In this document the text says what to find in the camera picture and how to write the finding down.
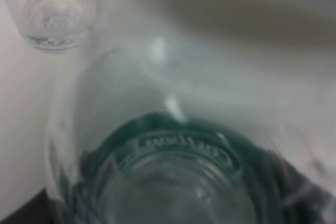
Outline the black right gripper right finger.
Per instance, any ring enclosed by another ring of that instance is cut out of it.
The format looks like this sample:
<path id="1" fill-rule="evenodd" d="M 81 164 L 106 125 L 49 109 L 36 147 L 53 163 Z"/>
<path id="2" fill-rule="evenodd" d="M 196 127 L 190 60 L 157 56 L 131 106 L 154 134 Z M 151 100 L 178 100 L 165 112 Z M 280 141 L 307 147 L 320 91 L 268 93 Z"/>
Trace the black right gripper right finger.
<path id="1" fill-rule="evenodd" d="M 335 223 L 335 196 L 301 174 L 273 151 L 266 151 L 275 173 L 285 223 Z"/>

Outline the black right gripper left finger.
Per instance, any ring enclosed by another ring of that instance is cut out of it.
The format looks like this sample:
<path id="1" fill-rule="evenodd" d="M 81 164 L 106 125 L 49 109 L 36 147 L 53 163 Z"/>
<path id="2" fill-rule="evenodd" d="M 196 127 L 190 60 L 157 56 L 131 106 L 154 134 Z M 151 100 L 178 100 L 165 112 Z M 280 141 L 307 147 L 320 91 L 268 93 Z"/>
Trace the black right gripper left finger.
<path id="1" fill-rule="evenodd" d="M 10 214 L 1 224 L 53 224 L 53 217 L 46 193 L 41 190 L 33 199 Z"/>

